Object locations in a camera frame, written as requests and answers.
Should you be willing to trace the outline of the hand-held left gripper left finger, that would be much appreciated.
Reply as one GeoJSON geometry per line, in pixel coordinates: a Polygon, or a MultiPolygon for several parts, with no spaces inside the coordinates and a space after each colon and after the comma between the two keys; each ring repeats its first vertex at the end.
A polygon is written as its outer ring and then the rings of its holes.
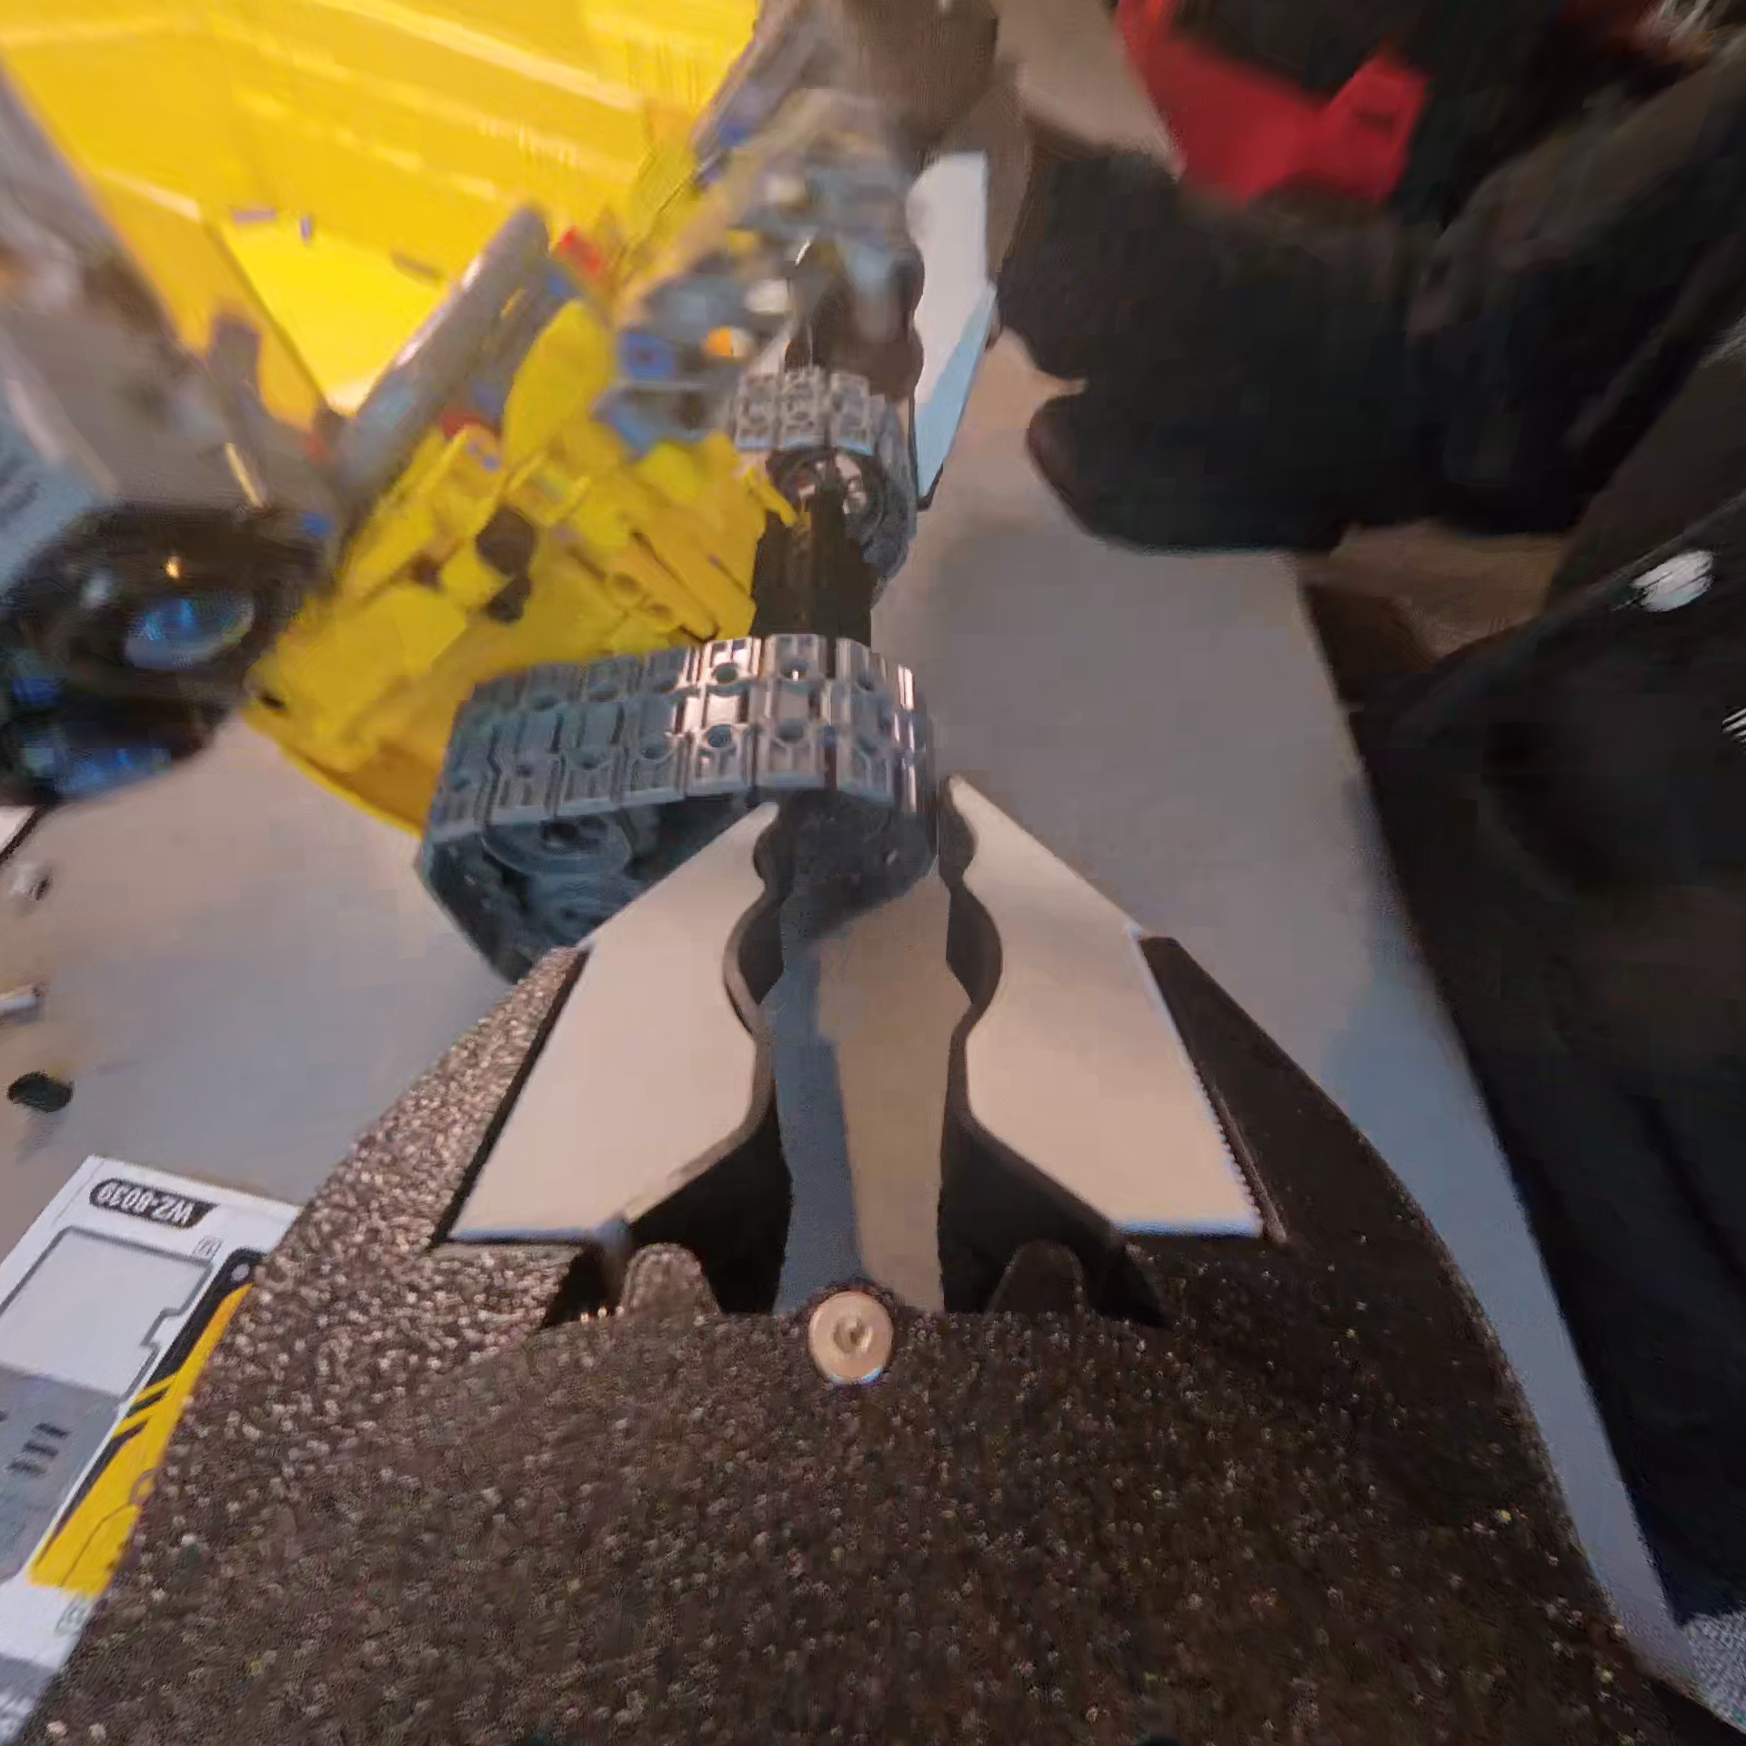
{"type": "Polygon", "coordinates": [[[686,1251],[725,1313],[771,1313],[783,1153],[765,994],[783,972],[783,814],[755,805],[577,949],[439,1224],[449,1246],[562,1246],[577,1303],[686,1251]]]}

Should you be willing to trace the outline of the red storage bin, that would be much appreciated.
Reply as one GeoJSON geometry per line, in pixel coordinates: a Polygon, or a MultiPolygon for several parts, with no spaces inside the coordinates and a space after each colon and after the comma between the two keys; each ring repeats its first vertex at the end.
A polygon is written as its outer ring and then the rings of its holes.
{"type": "Polygon", "coordinates": [[[1381,208],[1401,183],[1427,78],[1363,54],[1329,94],[1200,44],[1184,2],[1119,2],[1116,29],[1191,183],[1234,202],[1316,192],[1381,208]]]}

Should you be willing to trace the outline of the yellow brick toy robot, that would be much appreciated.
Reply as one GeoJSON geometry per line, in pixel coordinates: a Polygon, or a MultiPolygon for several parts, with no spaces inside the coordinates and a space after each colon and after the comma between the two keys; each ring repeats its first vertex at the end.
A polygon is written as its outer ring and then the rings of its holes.
{"type": "Polygon", "coordinates": [[[989,2],[756,2],[623,232],[513,211],[309,425],[192,349],[2,73],[2,807],[244,719],[422,835],[507,980],[756,801],[928,860],[926,716],[869,652],[917,507],[909,189],[1009,122],[989,2]]]}

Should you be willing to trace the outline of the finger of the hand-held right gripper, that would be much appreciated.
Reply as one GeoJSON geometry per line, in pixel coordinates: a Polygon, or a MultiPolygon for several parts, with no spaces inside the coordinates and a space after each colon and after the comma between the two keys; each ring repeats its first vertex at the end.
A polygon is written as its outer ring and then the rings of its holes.
{"type": "Polygon", "coordinates": [[[915,335],[923,370],[912,392],[917,490],[933,493],[964,418],[980,360],[992,341],[986,152],[945,155],[909,189],[909,232],[923,259],[915,335]]]}

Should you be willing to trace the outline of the person's black printed hoodie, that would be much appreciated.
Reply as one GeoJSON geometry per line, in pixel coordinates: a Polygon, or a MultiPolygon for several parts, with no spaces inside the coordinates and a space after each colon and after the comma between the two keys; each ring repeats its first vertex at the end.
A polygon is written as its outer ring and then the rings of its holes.
{"type": "Polygon", "coordinates": [[[1328,318],[1329,507],[1564,534],[1365,709],[1386,841],[1671,1619],[1744,1637],[1744,35],[1378,2],[1427,70],[1328,318]]]}

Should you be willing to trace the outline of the grey desk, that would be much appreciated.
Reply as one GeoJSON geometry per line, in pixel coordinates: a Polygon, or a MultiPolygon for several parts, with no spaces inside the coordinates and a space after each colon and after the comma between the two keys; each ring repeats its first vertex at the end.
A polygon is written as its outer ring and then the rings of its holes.
{"type": "MultiPolygon", "coordinates": [[[[1361,755],[1291,566],[1147,557],[1072,531],[1019,464],[1043,381],[986,361],[957,465],[878,630],[937,709],[945,759],[1148,931],[1178,937],[1396,1168],[1487,1309],[1626,1626],[1680,1626],[1494,1123],[1414,943],[1361,755]]],[[[85,1156],[303,1206],[501,982],[436,918],[410,841],[251,730],[2,868],[2,1251],[85,1156]],[[9,868],[53,868],[36,905],[9,868]]],[[[838,1282],[934,1309],[945,1049],[964,1010],[926,878],[805,952],[779,988],[796,1145],[779,1313],[838,1282]]]]}

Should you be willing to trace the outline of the yellow plastic storage bin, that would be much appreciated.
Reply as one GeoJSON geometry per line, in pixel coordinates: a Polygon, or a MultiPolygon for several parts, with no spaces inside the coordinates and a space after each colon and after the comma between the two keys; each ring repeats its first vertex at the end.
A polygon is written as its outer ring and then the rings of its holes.
{"type": "Polygon", "coordinates": [[[192,349],[357,410],[520,208],[618,238],[755,2],[2,2],[2,73],[192,349]]]}

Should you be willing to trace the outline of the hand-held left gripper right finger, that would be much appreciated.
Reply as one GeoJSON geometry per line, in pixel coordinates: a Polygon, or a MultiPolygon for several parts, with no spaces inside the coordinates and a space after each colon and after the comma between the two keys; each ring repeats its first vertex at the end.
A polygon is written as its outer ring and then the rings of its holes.
{"type": "Polygon", "coordinates": [[[948,1049],[937,1263],[983,1313],[1013,1260],[1062,1251],[1095,1307],[1138,1307],[1138,1257],[1258,1242],[1263,1199],[1147,957],[1147,931],[964,779],[937,814],[948,1049]]]}

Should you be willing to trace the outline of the printed sticker sheet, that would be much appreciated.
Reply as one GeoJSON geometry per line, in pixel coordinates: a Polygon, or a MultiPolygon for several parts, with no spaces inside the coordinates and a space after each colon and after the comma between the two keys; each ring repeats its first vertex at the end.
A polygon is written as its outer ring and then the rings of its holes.
{"type": "Polygon", "coordinates": [[[2,1257],[2,1736],[70,1657],[296,1206],[91,1156],[2,1257]]]}

